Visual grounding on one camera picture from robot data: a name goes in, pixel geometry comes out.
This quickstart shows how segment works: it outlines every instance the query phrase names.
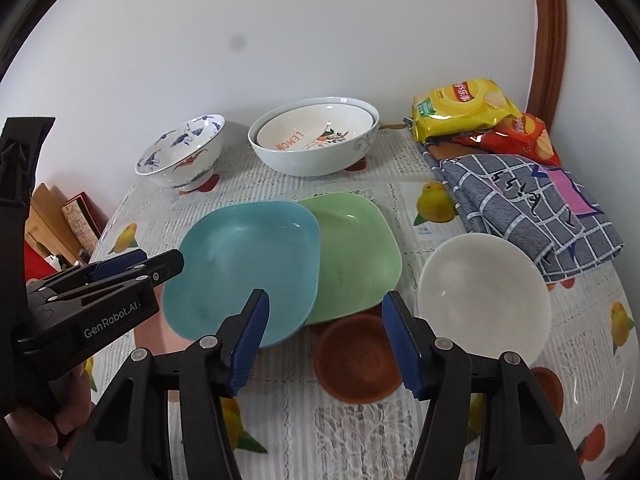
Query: white bowl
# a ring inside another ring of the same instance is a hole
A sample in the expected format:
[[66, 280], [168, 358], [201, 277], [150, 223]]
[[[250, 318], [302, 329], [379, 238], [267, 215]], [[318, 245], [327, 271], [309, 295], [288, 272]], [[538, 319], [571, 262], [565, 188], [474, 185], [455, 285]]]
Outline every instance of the white bowl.
[[221, 115], [205, 115], [162, 134], [136, 163], [136, 173], [162, 187], [196, 189], [211, 178], [222, 152]]
[[263, 148], [281, 152], [317, 150], [358, 137], [372, 125], [371, 114], [357, 106], [303, 106], [266, 123], [256, 140]]
[[551, 300], [532, 261], [503, 238], [480, 233], [447, 240], [429, 257], [418, 311], [436, 336], [468, 353], [498, 358], [513, 351], [527, 365], [551, 329]]
[[[270, 150], [260, 146], [257, 142], [258, 132], [272, 119], [286, 114], [297, 108], [313, 105], [351, 105], [365, 110], [372, 117], [372, 125], [361, 135], [343, 142], [331, 143], [321, 150], [302, 150], [290, 152], [283, 150]], [[272, 110], [249, 129], [249, 143], [261, 161], [276, 171], [293, 176], [321, 176], [336, 171], [344, 170], [351, 164], [358, 162], [371, 148], [378, 134], [380, 115], [369, 103], [346, 97], [319, 97], [305, 99]]]

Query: yellow chip bag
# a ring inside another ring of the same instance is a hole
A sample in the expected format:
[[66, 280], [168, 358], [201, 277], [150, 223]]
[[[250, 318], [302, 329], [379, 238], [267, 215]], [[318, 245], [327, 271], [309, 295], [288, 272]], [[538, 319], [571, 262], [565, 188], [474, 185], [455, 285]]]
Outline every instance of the yellow chip bag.
[[516, 106], [490, 79], [471, 79], [414, 97], [414, 137], [481, 130], [506, 117], [520, 117]]

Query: white wall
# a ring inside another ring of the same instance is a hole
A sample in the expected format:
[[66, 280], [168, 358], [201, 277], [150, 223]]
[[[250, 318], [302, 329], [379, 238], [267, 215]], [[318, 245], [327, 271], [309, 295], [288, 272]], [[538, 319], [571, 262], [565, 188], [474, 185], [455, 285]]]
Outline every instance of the white wall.
[[640, 62], [593, 0], [568, 0], [568, 23], [551, 137], [626, 243], [614, 264], [640, 319]]
[[0, 83], [0, 121], [57, 117], [38, 180], [110, 214], [144, 148], [205, 112], [249, 126], [343, 94], [398, 122], [414, 94], [478, 76], [524, 106], [534, 14], [534, 0], [59, 0]]

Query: green label on chip bag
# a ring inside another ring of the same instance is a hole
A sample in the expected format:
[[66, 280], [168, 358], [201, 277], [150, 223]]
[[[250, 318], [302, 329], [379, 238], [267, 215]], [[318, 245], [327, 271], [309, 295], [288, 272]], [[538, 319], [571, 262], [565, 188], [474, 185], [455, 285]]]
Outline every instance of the green label on chip bag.
[[430, 117], [436, 113], [435, 108], [433, 108], [433, 103], [431, 99], [428, 97], [418, 104], [418, 112], [420, 113], [420, 117]]

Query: silver bolt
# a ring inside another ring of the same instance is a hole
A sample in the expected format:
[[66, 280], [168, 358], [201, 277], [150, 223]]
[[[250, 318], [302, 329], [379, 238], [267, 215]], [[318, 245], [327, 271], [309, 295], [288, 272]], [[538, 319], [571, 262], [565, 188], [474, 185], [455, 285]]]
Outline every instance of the silver bolt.
[[200, 346], [203, 348], [213, 348], [218, 344], [218, 339], [212, 335], [206, 335], [200, 340]]
[[436, 348], [440, 350], [451, 350], [453, 348], [453, 343], [451, 339], [447, 339], [446, 337], [439, 337], [435, 341]]
[[516, 354], [516, 352], [506, 352], [504, 354], [504, 360], [510, 365], [519, 365], [521, 361], [520, 356]]
[[146, 350], [144, 348], [136, 348], [131, 352], [132, 361], [142, 361], [146, 357]]

